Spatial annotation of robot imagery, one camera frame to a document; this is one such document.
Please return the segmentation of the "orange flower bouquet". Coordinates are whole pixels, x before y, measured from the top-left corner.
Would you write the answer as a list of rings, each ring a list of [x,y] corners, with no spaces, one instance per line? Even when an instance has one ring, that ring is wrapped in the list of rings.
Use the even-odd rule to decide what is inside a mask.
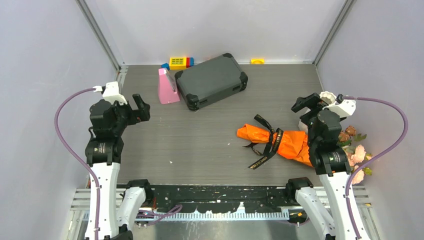
[[[274,143],[277,133],[246,123],[237,130],[236,136],[250,141],[251,145],[247,147],[252,148],[256,144],[267,144],[270,136],[272,136],[271,142]],[[351,125],[339,134],[339,143],[347,155],[349,165],[354,170],[357,170],[364,161],[372,159],[373,155],[366,152],[363,145],[354,145],[355,142],[365,137],[365,134],[356,133],[356,129]],[[276,153],[288,160],[294,160],[309,167],[313,166],[309,159],[308,136],[305,131],[284,131]]]

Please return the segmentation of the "black ribbon gold lettering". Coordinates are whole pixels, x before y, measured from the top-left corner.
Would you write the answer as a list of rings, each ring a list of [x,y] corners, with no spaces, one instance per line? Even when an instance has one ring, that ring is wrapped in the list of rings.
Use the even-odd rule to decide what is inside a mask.
[[[243,146],[244,148],[250,148],[258,156],[261,156],[260,159],[258,159],[257,161],[255,161],[253,164],[251,164],[248,167],[251,170],[255,170],[255,169],[259,168],[260,166],[265,164],[269,159],[271,159],[278,152],[278,149],[279,149],[279,146],[282,142],[282,137],[283,137],[283,134],[284,134],[284,131],[281,130],[280,128],[277,128],[277,130],[275,131],[273,129],[273,127],[271,126],[271,124],[267,120],[265,120],[262,116],[260,116],[259,114],[257,114],[254,117],[254,119],[258,123],[260,123],[261,125],[266,127],[268,129],[270,135],[268,137],[268,142],[266,143],[262,153],[260,151],[256,150],[256,149],[254,149],[254,146],[257,145],[257,143],[251,142],[249,145]]]

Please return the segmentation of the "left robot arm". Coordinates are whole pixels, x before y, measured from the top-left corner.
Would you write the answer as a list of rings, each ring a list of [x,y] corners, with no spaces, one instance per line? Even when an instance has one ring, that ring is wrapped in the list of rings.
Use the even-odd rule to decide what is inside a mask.
[[[130,180],[117,204],[117,180],[124,148],[122,135],[131,125],[150,119],[150,105],[139,94],[132,98],[137,106],[110,103],[101,99],[90,109],[90,139],[85,148],[86,164],[90,169],[89,223],[86,240],[132,240],[132,227],[140,207],[148,207],[154,192],[147,179]]]

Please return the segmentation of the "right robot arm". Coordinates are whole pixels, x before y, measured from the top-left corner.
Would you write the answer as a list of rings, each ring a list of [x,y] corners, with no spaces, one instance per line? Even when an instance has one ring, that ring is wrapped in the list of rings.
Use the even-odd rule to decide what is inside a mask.
[[[353,186],[349,182],[351,166],[348,156],[338,144],[342,131],[340,122],[356,110],[354,101],[323,91],[298,97],[291,110],[308,108],[300,116],[307,127],[309,160],[324,187],[330,209],[327,210],[307,177],[289,179],[285,198],[291,205],[300,205],[306,212],[321,240],[368,240]]]

